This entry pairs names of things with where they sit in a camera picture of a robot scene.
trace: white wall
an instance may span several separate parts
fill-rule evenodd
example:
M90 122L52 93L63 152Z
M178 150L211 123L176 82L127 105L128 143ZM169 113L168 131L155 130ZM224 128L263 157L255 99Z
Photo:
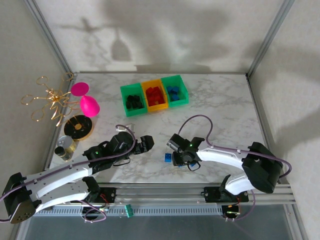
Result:
M31 120L31 113L43 102L22 105L26 94L45 96L36 85L41 75L50 77L50 86L60 83L62 68L39 32L22 0L0 1L0 191L9 177L21 172L33 174L42 169L43 156L54 128L49 115L42 122ZM0 218L8 218L3 202ZM0 239L6 240L13 225L0 224Z
M293 167L292 186L311 240L320 239L320 1L296 0L251 83L272 150Z
M36 2L74 72L244 73L283 0Z

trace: yellow storage compartment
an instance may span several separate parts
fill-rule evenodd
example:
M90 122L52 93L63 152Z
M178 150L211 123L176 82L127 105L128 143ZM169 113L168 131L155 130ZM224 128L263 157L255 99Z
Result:
M141 87L148 112L167 109L169 107L168 97L161 79L144 81L141 83Z

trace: white marble tabletop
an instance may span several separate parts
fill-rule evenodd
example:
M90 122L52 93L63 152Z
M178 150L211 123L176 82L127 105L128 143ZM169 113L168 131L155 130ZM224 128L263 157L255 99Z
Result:
M213 121L210 141L216 145L250 146L252 142L264 143L247 80L240 74L182 74L189 93L189 104L126 117L120 86L159 79L173 74L137 73L80 73L76 82L90 86L88 95L96 98L100 113L92 118L93 133L80 141L74 158L84 158L82 153L103 141L109 141L118 132L116 124L134 124L136 138L151 135L153 148L140 155L132 155L131 163L112 167L96 176L98 183L220 183L228 174L238 174L235 167L215 162L202 162L201 168L191 172L186 166L177 167L164 161L165 153L172 153L166 143L183 122L196 114L204 114ZM198 117L187 123L181 136L191 140L205 137L210 123ZM50 168L63 164L53 155Z

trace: gold wire tree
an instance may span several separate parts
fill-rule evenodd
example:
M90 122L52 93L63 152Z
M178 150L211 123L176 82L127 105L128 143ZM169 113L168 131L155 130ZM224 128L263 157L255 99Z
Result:
M33 96L32 94L27 94L21 98L21 103L23 105L29 105L36 99L46 100L48 103L46 103L42 108L35 110L31 114L31 119L33 121L41 121L45 117L45 109L49 106L49 110L54 110L51 120L59 119L56 124L57 127L64 123L62 122L63 118L70 115L73 110L79 110L79 112L81 112L79 107L75 108L75 106L79 106L78 101L69 101L70 97L68 95L71 92L62 92L62 87L64 83L71 81L73 78L74 74L72 72L66 72L65 74L63 74L61 76L61 83L58 90L53 89L47 85L47 83L49 82L49 78L46 76L41 76L35 81L36 84L46 87L45 92L47 93L47 95L45 97L40 97Z

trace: green connector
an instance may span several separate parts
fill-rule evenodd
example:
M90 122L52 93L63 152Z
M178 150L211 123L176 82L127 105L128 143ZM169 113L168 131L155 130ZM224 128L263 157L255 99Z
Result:
M131 204L125 205L124 209L125 209L126 216L128 218L131 218L134 216L134 211L131 208Z

